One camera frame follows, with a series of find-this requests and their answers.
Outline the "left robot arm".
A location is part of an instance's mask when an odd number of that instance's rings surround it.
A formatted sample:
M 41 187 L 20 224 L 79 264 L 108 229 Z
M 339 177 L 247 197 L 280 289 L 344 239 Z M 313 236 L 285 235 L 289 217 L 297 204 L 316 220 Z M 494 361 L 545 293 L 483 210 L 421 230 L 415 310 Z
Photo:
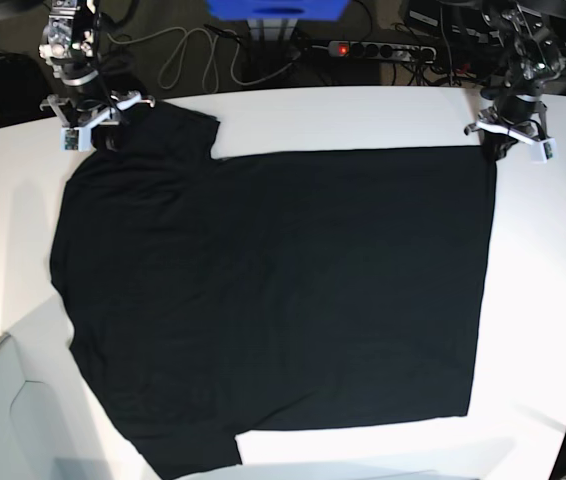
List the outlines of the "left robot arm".
M 500 63 L 506 67 L 506 73 L 495 90 L 481 91 L 492 105 L 481 110 L 464 133 L 480 132 L 483 141 L 492 140 L 499 145 L 514 141 L 527 145 L 548 142 L 547 108 L 542 95 L 545 84 L 559 78 L 565 63 L 547 17 L 517 1 L 484 1 L 481 13 L 498 32 L 504 48 Z

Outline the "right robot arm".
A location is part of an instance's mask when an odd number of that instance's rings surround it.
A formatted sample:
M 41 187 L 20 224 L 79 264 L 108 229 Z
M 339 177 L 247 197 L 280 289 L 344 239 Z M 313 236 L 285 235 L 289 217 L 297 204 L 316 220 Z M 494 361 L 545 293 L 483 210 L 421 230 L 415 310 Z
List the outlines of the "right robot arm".
M 132 1 L 123 17 L 112 19 L 103 13 L 98 1 L 53 1 L 43 30 L 39 55 L 66 88 L 67 96 L 55 94 L 41 103 L 51 109 L 62 127 L 77 136 L 103 123 L 117 125 L 123 112 L 156 101 L 138 91 L 119 93 L 106 84 L 100 55 L 101 37 L 126 26 L 139 3 Z

